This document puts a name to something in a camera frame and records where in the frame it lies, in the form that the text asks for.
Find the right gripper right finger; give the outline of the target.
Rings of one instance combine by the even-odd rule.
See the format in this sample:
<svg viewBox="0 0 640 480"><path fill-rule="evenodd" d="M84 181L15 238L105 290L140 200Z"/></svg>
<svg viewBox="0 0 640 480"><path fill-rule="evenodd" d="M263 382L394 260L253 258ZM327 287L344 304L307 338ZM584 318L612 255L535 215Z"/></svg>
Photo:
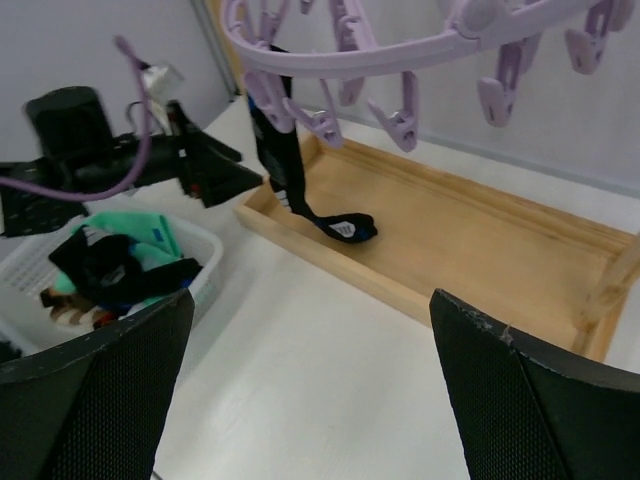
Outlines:
<svg viewBox="0 0 640 480"><path fill-rule="evenodd" d="M439 362L473 479L636 479L639 376L437 289Z"/></svg>

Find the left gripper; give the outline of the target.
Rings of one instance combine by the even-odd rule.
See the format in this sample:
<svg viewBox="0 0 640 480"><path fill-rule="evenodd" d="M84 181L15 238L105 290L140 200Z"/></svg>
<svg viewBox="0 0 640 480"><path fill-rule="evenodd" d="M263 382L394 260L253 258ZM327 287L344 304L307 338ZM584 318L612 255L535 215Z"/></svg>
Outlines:
<svg viewBox="0 0 640 480"><path fill-rule="evenodd" d="M168 102L167 114L197 145L212 152L189 153L176 138L153 135L144 168L119 193L176 179L185 195L211 208L262 185L260 174L240 164L242 154L201 130L187 117L178 100ZM70 191L98 194L122 184L136 164L139 144L132 136L124 136L109 149L70 160Z"/></svg>

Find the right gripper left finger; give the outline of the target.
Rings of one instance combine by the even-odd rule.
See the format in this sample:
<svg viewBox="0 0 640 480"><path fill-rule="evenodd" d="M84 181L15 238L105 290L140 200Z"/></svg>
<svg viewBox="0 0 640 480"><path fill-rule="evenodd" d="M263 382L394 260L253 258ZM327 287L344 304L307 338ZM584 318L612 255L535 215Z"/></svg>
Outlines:
<svg viewBox="0 0 640 480"><path fill-rule="evenodd" d="M2 363L2 478L150 478L194 310L183 289Z"/></svg>

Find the black sock with grey patch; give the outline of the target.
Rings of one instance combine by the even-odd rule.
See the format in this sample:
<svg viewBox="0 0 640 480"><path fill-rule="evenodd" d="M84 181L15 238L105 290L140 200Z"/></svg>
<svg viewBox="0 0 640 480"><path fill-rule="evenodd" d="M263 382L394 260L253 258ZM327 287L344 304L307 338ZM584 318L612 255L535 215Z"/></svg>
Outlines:
<svg viewBox="0 0 640 480"><path fill-rule="evenodd" d="M321 230L328 237L347 244L358 244L378 234L372 216L345 213L334 216L316 215L306 201L306 179L297 130L280 133L247 93L248 108L261 165L269 174L270 187L280 204Z"/></svg>

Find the green sock back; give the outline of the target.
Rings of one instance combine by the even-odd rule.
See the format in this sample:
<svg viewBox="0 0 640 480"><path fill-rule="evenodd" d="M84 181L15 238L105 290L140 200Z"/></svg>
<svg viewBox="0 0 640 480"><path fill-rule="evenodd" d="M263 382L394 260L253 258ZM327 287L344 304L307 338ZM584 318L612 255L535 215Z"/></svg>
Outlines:
<svg viewBox="0 0 640 480"><path fill-rule="evenodd" d="M137 242L155 247L156 250L152 255L157 258L157 260L163 260L168 255L177 259L185 258L182 248L169 226L167 217L162 214L132 211L105 211L94 214L74 226L71 229L69 237L80 228L87 230L88 240L91 242L106 235L123 234ZM75 293L70 281L65 275L61 274L59 270L56 280L54 281L54 288L65 294Z"/></svg>

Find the purple round clip hanger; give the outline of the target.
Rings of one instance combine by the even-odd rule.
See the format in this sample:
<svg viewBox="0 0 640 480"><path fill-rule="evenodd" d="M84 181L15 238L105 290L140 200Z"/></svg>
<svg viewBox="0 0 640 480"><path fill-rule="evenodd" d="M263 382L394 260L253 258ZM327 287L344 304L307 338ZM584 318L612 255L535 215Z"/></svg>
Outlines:
<svg viewBox="0 0 640 480"><path fill-rule="evenodd" d="M593 74L601 64L610 33L622 31L631 19L633 1L525 1L511 7L505 1L449 1L441 33L395 45L377 43L365 10L358 1L331 1L331 53L283 53L272 47L289 4L270 10L260 4L253 20L245 1L224 1L219 22L245 68L242 81L252 104L280 133L302 124L332 148L344 137L336 105L354 104L369 77L398 74L402 106L392 115L375 103L373 116L394 143L410 152L417 144L419 124L418 69L438 66L496 50L496 73L477 82L485 120L506 126L513 113L520 77L531 68L543 33L558 23L584 14L582 29L568 29L565 44L572 68Z"/></svg>

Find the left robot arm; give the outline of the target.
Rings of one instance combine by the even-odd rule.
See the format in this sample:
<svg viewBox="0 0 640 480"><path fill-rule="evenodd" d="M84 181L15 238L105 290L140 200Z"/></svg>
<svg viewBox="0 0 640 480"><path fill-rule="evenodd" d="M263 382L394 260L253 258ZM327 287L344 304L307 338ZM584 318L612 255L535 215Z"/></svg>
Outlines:
<svg viewBox="0 0 640 480"><path fill-rule="evenodd" d="M52 91L27 102L24 112L41 155L31 162L3 163L4 178L86 195L112 188L134 165L142 136L114 135L91 87ZM261 176L242 165L241 153L204 133L178 101L169 101L167 113L169 130L152 134L149 158L133 188L175 179L185 195L209 208L261 185ZM7 238L54 232L87 213L84 202L1 189L1 234Z"/></svg>

